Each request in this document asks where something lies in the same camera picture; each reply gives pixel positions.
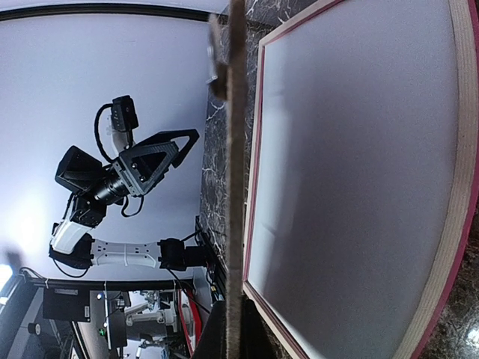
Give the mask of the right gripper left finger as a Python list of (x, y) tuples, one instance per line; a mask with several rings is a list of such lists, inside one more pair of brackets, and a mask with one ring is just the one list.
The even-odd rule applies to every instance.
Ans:
[(192, 356), (193, 359), (226, 358), (226, 306), (224, 301), (217, 301), (210, 312), (202, 331), (199, 343)]

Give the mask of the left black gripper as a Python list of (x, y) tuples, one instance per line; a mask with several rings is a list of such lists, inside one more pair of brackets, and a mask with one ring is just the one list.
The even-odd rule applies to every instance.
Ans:
[(103, 166), (76, 146), (58, 164), (55, 181), (70, 191), (62, 220), (97, 227), (112, 204), (128, 206), (129, 196), (143, 197), (177, 168), (199, 139), (196, 129), (157, 132), (119, 153), (117, 170)]

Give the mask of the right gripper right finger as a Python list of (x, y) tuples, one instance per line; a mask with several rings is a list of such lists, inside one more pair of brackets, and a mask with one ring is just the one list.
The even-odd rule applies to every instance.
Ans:
[(240, 358), (288, 358), (288, 353), (263, 323), (255, 303), (242, 297)]

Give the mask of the brown cardboard backing board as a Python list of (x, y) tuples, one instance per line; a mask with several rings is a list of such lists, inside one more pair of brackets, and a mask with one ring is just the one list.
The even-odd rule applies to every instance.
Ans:
[(227, 282), (226, 282), (226, 357), (240, 357), (242, 315), (242, 270), (244, 231), (246, 16), (245, 2), (229, 4), (228, 15), (228, 164), (227, 164)]

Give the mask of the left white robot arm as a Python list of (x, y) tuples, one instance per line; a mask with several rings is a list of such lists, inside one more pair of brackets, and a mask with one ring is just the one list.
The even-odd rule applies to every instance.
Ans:
[(90, 232), (108, 206), (127, 207), (129, 197), (145, 199), (170, 168), (178, 168), (199, 139), (195, 129), (158, 132), (121, 151), (109, 165), (72, 146), (59, 162), (55, 181), (70, 191), (67, 210), (54, 224), (49, 257), (73, 269), (123, 264), (185, 271), (209, 264), (204, 245), (167, 238), (134, 244), (94, 239)]

